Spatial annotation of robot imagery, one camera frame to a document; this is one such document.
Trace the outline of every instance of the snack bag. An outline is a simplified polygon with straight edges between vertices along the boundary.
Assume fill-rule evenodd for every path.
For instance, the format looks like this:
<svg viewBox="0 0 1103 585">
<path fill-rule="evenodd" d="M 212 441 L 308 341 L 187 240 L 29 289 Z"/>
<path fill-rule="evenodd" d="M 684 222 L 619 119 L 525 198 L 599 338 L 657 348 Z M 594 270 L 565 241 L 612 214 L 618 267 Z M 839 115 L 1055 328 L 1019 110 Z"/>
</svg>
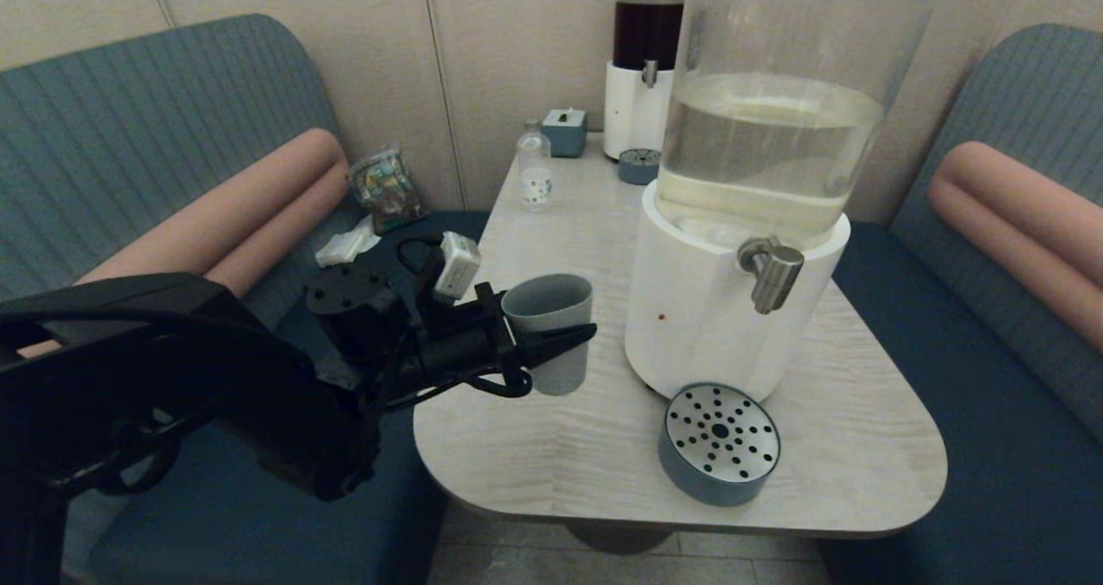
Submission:
<svg viewBox="0 0 1103 585">
<path fill-rule="evenodd" d="M 406 173 L 397 146 L 356 161 L 349 169 L 349 184 L 360 205 L 374 216 L 376 234 L 385 234 L 428 214 L 421 210 L 421 200 Z"/>
</svg>

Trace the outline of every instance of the table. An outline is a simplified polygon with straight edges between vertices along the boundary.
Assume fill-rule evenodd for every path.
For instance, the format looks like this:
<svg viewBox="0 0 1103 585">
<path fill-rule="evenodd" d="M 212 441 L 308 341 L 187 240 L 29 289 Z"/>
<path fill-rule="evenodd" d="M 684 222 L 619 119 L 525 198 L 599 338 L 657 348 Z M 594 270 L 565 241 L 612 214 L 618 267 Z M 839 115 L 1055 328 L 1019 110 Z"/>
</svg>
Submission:
<svg viewBox="0 0 1103 585">
<path fill-rule="evenodd" d="M 800 351 L 763 405 L 782 457 L 751 502 L 717 508 L 683 493 L 658 462 L 666 400 L 624 354 L 642 187 L 617 179 L 591 135 L 555 159 L 555 203 L 521 209 L 516 161 L 480 247 L 495 290 L 547 273 L 593 284 L 586 382 L 566 396 L 503 400 L 459 387 L 418 405 L 414 434 L 430 475 L 469 509 L 582 526 L 876 538 L 941 498 L 946 453 L 923 404 L 832 281 Z"/>
</svg>

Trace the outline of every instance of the gray cup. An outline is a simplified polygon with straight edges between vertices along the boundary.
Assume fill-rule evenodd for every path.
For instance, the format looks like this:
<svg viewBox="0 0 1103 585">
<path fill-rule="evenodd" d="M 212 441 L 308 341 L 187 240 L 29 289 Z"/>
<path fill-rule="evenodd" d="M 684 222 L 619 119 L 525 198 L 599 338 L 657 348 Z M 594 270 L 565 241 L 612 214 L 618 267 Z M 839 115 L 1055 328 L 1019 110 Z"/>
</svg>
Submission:
<svg viewBox="0 0 1103 585">
<path fill-rule="evenodd" d="M 592 306 L 593 286 L 564 273 L 528 279 L 502 297 L 502 312 L 517 334 L 586 325 Z M 566 395 L 581 386 L 588 350 L 589 342 L 528 370 L 533 387 L 545 395 Z"/>
</svg>

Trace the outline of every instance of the tissue box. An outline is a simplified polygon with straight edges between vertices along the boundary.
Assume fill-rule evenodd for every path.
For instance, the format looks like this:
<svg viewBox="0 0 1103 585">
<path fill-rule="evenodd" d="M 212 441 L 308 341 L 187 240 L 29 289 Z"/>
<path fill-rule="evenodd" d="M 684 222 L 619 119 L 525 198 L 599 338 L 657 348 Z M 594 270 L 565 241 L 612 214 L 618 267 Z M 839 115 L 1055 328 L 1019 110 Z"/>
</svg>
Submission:
<svg viewBox="0 0 1103 585">
<path fill-rule="evenodd" d="M 552 141 L 552 156 L 576 159 L 586 147 L 586 111 L 580 109 L 552 109 L 540 125 Z"/>
</svg>

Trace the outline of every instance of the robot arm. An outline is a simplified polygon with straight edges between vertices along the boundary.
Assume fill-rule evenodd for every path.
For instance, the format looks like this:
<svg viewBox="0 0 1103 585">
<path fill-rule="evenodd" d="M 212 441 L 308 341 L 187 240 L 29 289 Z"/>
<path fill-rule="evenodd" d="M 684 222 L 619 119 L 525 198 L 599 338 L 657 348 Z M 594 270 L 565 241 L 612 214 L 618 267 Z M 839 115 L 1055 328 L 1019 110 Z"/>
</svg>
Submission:
<svg viewBox="0 0 1103 585">
<path fill-rule="evenodd" d="M 193 275 L 107 279 L 0 305 L 0 581 L 56 582 L 68 501 L 90 489 L 149 490 L 181 439 L 208 422 L 280 480 L 333 501 L 371 478 L 387 411 L 464 383 L 523 396 L 524 368 L 596 332 L 514 339 L 488 284 L 453 305 L 440 294 L 456 291 L 440 285 L 450 266 L 440 241 L 425 240 L 416 315 L 370 264 L 329 268 L 307 287 L 339 352 L 317 369 L 226 288 Z M 43 341 L 61 345 L 19 353 Z M 491 373 L 503 381 L 483 377 Z M 124 481 L 143 460 L 146 471 Z"/>
</svg>

